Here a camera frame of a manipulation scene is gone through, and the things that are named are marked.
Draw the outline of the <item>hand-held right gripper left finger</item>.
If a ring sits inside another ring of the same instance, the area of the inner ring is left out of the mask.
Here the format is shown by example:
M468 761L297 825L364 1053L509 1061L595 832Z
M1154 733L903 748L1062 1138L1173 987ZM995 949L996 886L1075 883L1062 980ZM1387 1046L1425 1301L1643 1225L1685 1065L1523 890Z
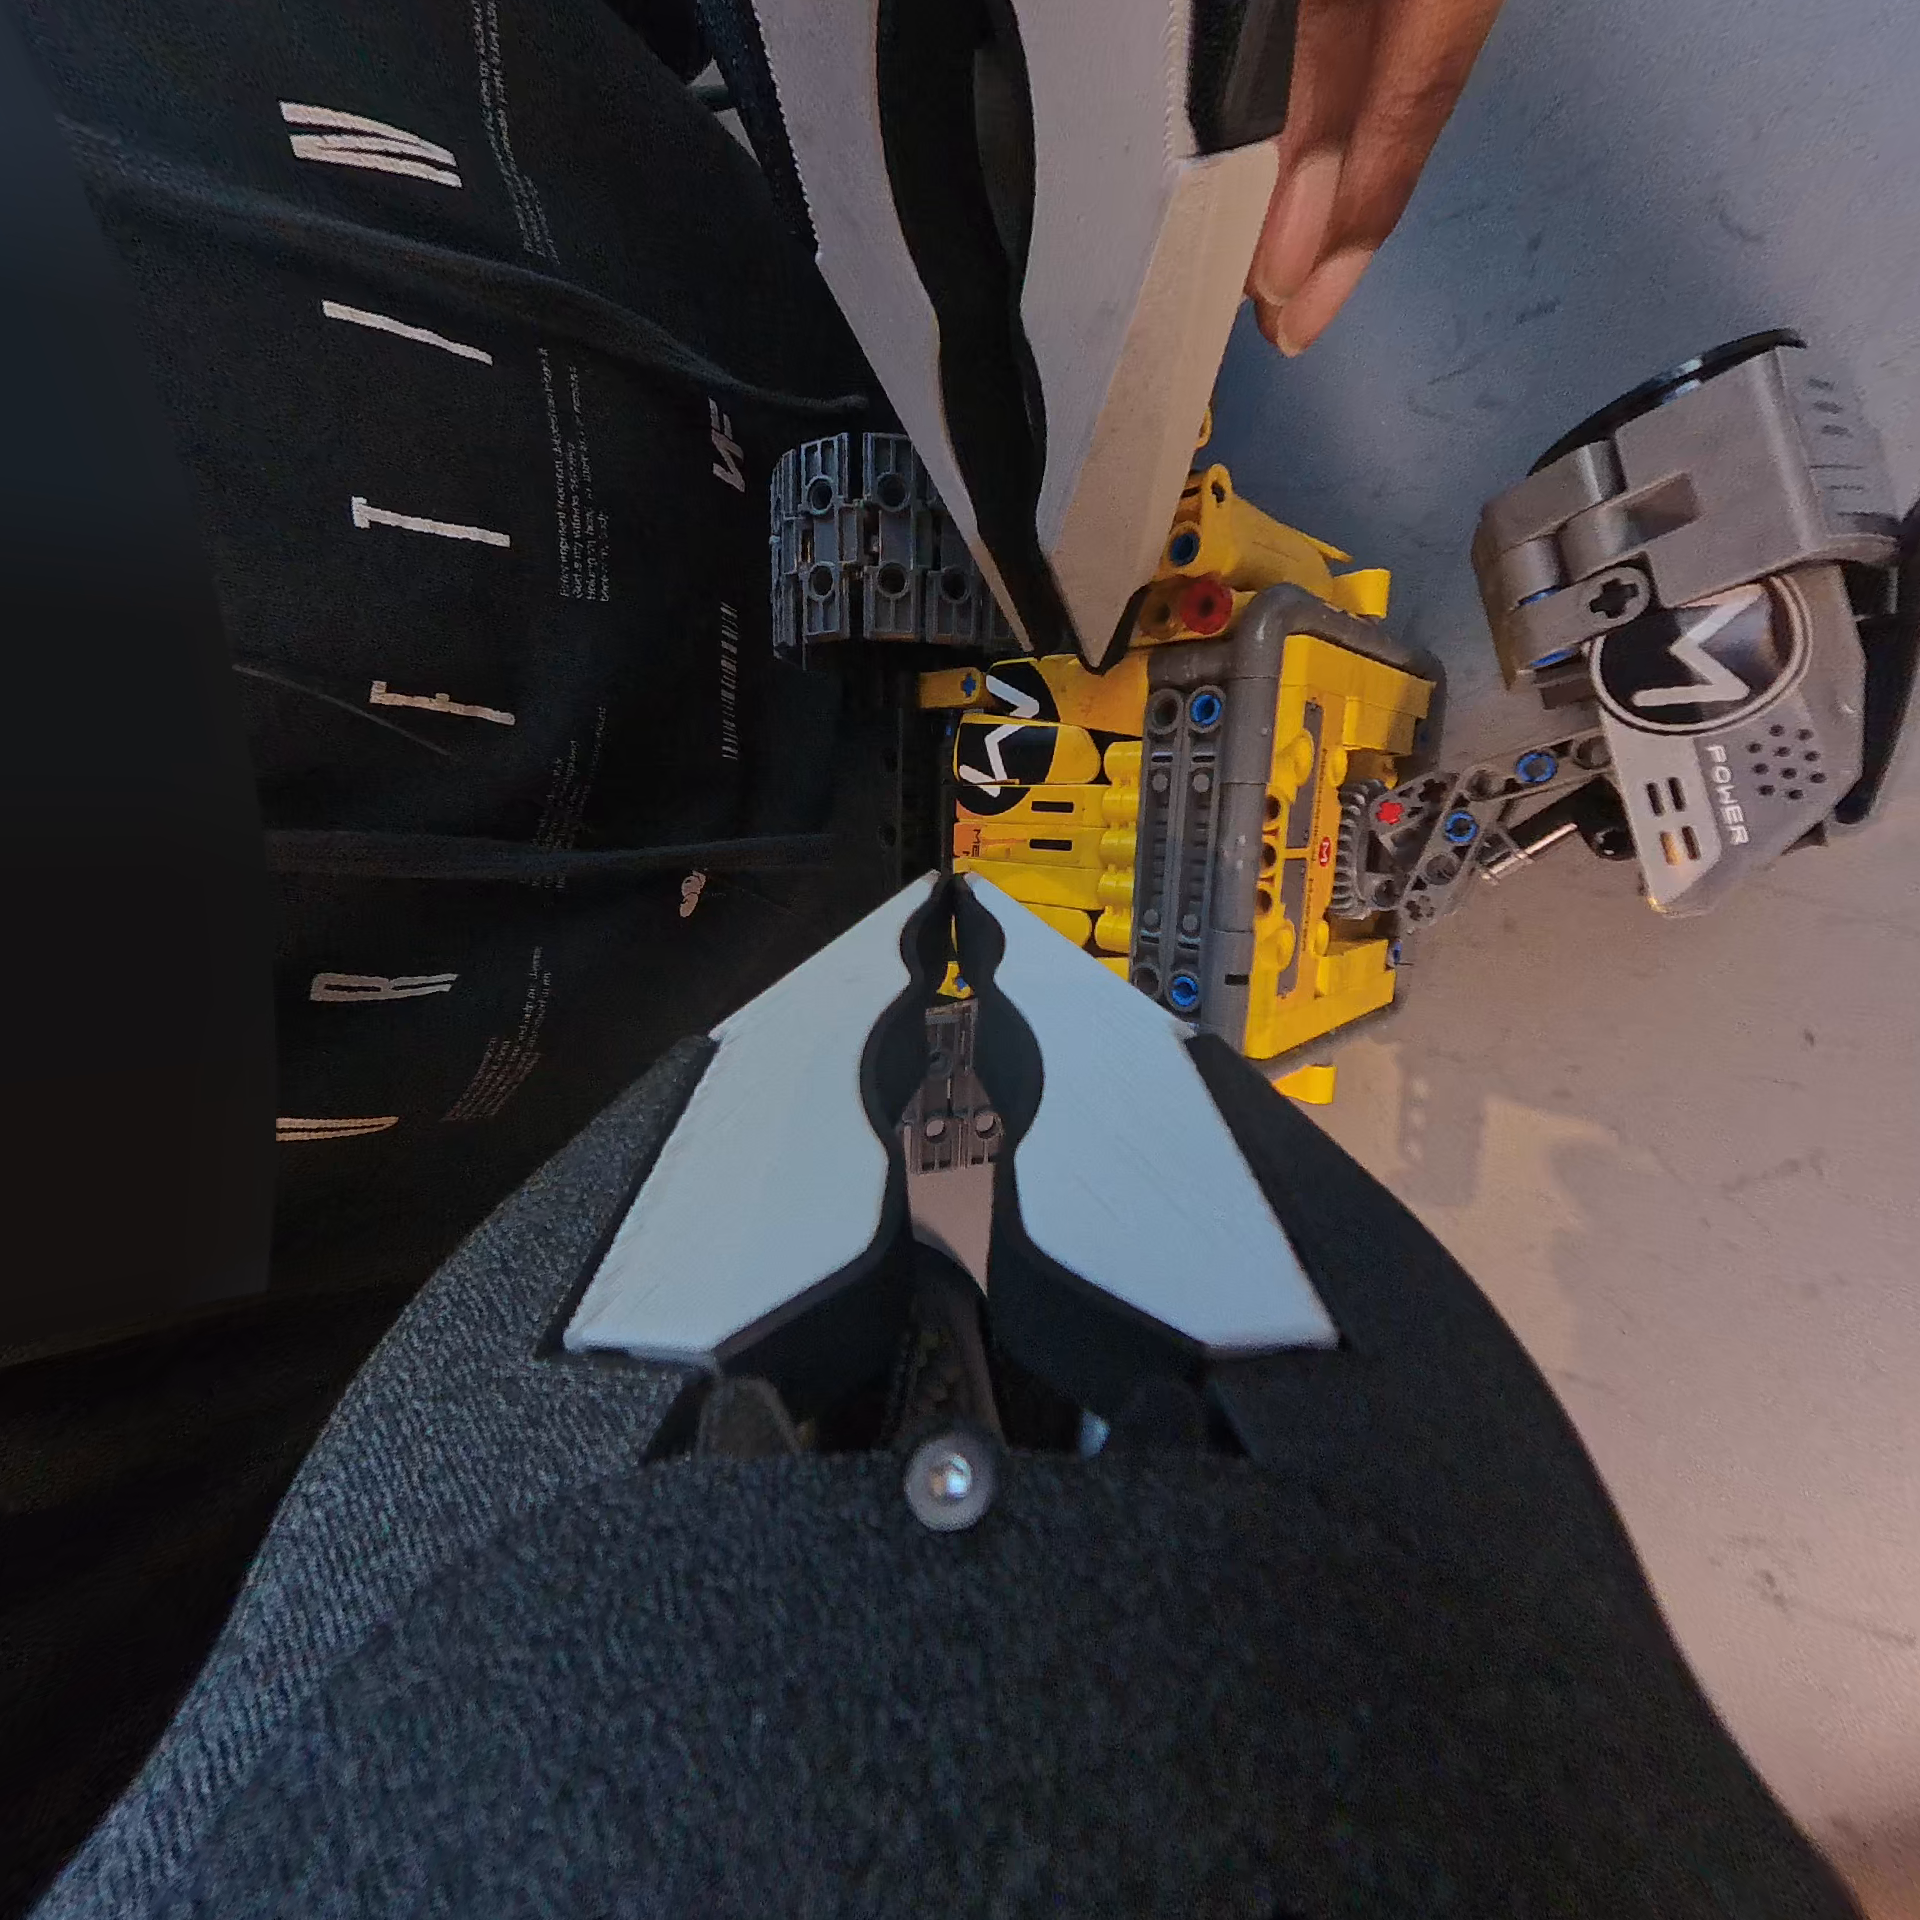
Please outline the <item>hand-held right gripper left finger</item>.
M907 883L709 1035L563 1315L563 1358L763 1380L820 1449L893 1449L922 1283L901 1121L929 1074L947 878Z

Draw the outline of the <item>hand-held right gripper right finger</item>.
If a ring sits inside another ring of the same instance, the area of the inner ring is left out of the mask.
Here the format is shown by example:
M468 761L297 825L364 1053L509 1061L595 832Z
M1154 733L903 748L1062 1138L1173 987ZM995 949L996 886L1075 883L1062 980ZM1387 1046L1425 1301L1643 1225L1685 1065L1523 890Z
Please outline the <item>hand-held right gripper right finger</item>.
M1231 1376L1334 1356L1214 1045L983 878L951 881L951 934L999 1117L979 1315L1005 1444L1078 1449L1141 1401L1204 1444Z

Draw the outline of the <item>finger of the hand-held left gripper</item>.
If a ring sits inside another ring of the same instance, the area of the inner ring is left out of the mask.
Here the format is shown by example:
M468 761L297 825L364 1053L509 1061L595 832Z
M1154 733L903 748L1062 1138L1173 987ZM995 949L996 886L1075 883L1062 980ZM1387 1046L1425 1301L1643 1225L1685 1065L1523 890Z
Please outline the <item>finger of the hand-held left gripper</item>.
M817 259L1014 633L1042 644L1020 321L1033 112L1011 5L751 5Z
M1033 117L1039 649L1100 670L1162 560L1241 298L1250 148L1196 152L1189 5L1011 6Z

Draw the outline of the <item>yellow building-block toy robot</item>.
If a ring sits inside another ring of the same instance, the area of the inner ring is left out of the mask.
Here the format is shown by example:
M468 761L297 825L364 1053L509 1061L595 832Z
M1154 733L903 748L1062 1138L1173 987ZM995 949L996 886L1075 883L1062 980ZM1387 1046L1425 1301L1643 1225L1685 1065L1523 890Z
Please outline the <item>yellow building-block toy robot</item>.
M1492 496L1471 568L1546 731L1444 765L1444 672L1354 568L1193 464L1114 664L1020 652L901 435L787 451L772 644L893 709L903 866L995 885L1279 1089L1406 938L1566 844L1693 917L1874 808L1914 707L1909 534L1842 361L1793 329L1612 400Z

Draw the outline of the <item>person's left hand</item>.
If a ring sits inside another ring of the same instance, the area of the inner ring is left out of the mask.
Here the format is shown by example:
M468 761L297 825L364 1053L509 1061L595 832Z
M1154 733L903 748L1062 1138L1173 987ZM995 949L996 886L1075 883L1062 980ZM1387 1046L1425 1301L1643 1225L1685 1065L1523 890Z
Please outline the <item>person's left hand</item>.
M1286 356L1329 329L1397 228L1500 2L1301 2L1245 296Z

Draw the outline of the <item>black printed hoodie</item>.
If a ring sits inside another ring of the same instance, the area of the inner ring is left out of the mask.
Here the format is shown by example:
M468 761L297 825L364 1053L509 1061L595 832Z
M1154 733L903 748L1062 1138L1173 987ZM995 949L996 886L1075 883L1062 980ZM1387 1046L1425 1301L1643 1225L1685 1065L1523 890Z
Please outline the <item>black printed hoodie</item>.
M4 1915L436 1267L845 925L775 457L877 380L750 5L4 5Z

